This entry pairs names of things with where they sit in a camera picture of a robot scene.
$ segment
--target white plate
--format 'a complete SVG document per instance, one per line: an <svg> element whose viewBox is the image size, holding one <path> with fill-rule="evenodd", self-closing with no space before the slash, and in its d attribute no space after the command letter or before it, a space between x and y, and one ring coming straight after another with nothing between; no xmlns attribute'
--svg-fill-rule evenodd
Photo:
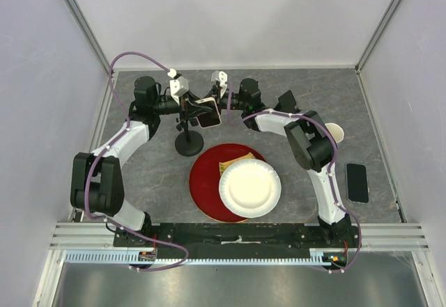
<svg viewBox="0 0 446 307"><path fill-rule="evenodd" d="M257 218L269 213L279 202L282 186L275 170L258 159L231 164L220 178L220 198L234 214Z"/></svg>

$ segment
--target white cup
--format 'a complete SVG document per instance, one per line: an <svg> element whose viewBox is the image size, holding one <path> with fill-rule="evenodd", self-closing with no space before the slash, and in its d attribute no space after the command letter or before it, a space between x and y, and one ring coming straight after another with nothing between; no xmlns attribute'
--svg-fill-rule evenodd
<svg viewBox="0 0 446 307"><path fill-rule="evenodd" d="M327 127L328 131L330 132L336 143L341 143L341 141L344 140L344 130L341 126L335 123L326 123L325 126Z"/></svg>

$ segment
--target floor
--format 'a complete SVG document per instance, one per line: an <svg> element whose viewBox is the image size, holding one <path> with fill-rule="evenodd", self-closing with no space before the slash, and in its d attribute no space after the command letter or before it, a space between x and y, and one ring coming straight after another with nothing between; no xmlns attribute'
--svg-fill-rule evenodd
<svg viewBox="0 0 446 307"><path fill-rule="evenodd" d="M65 264L53 307L427 307L410 254L362 253L345 274L300 266L185 265L138 274Z"/></svg>
<svg viewBox="0 0 446 307"><path fill-rule="evenodd" d="M210 89L211 73L211 70L182 72L190 81L190 90L200 97ZM303 111L315 110L325 123L341 125L346 136L339 145L336 174L344 204L359 216L361 222L400 222L354 70L227 70L226 73L236 91L244 78L259 81L262 100L267 106L275 106L277 97L291 89ZM163 89L169 83L164 72L119 72L116 92L126 106L134 99L134 81L143 75L154 77ZM240 112L230 113L232 121L240 118ZM174 115L162 116L156 135L123 167L125 197L134 206L147 211L153 222L210 222L212 219L203 214L190 197L188 177L197 157L182 157L175 151L174 141L178 135L175 119ZM222 119L226 120L225 111ZM113 136L123 121L123 114L113 101L102 142ZM284 137L254 132L241 124L233 127L224 123L210 129L197 127L197 130L204 137L203 150L221 143L245 144L260 152L277 171L282 182L278 205L267 215L249 222L317 222L317 202L311 181L307 172L295 162ZM367 167L368 204L346 200L346 163Z"/></svg>

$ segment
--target wall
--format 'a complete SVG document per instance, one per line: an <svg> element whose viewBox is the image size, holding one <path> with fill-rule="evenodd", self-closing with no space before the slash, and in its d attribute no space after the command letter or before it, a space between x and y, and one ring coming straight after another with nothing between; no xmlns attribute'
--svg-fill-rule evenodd
<svg viewBox="0 0 446 307"><path fill-rule="evenodd" d="M354 65L390 0L77 0L107 58L175 68ZM127 57L118 67L150 67Z"/></svg>
<svg viewBox="0 0 446 307"><path fill-rule="evenodd" d="M106 76L63 0L0 0L0 297L30 306Z"/></svg>
<svg viewBox="0 0 446 307"><path fill-rule="evenodd" d="M403 210L446 283L446 0L403 0L364 69Z"/></svg>

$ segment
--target red plate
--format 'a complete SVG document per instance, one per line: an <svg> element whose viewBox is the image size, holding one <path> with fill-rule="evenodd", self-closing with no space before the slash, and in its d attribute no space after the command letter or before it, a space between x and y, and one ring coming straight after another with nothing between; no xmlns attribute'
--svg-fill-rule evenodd
<svg viewBox="0 0 446 307"><path fill-rule="evenodd" d="M218 184L220 182L220 162L231 161L252 153L256 159L265 161L254 149L237 143L225 143L209 148L195 161L189 175L189 190L197 207L208 217L222 222L240 222L240 217L224 206Z"/></svg>

